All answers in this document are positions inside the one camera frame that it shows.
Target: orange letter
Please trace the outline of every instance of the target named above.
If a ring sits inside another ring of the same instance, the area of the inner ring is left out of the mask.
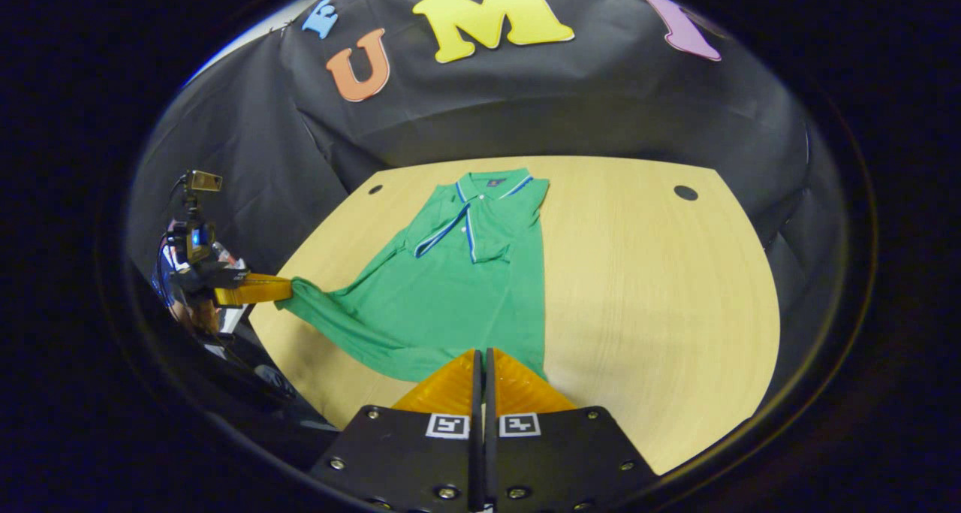
[[[357,41],[357,47],[361,47],[367,52],[367,60],[370,61],[370,77],[363,83],[357,81],[356,76],[354,76],[349,47],[327,61],[327,69],[333,75],[337,92],[340,92],[345,100],[350,102],[366,100],[373,95],[377,95],[387,84],[387,78],[390,77],[390,62],[387,61],[387,52],[384,51],[381,36],[384,36],[384,30],[376,29],[364,34]]]

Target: letter m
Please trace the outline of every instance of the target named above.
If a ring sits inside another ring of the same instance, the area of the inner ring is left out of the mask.
[[[511,21],[508,40],[512,44],[546,44],[567,41],[574,30],[553,16],[546,0],[422,0],[413,13],[423,14],[429,21],[440,47],[437,62],[450,62],[474,54],[474,44],[464,41],[457,29],[470,34],[485,47],[501,43],[504,18]]]

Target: purple letter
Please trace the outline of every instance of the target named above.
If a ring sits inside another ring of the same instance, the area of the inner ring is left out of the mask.
[[[647,1],[649,5],[655,8],[661,20],[667,25],[667,34],[664,35],[664,40],[669,43],[670,47],[704,57],[710,61],[721,60],[721,53],[718,53],[717,49],[711,47],[707,40],[700,36],[700,31],[680,10],[680,6],[670,2],[670,0]]]

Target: wooden table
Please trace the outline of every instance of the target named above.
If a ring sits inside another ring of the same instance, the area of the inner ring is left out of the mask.
[[[714,170],[538,156],[381,171],[279,275],[325,291],[350,284],[435,185],[519,167],[550,179],[541,208],[550,383],[577,406],[607,407],[657,473],[751,417],[778,355],[778,295],[751,222]],[[697,198],[681,198],[679,185]],[[368,369],[272,304],[250,319],[279,369],[339,427],[414,385]]]

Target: green polo shirt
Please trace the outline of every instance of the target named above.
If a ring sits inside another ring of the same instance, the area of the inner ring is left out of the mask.
[[[357,280],[322,291],[293,279],[280,309],[382,375],[421,381],[467,349],[495,346],[544,376],[548,181],[527,170],[438,186]]]

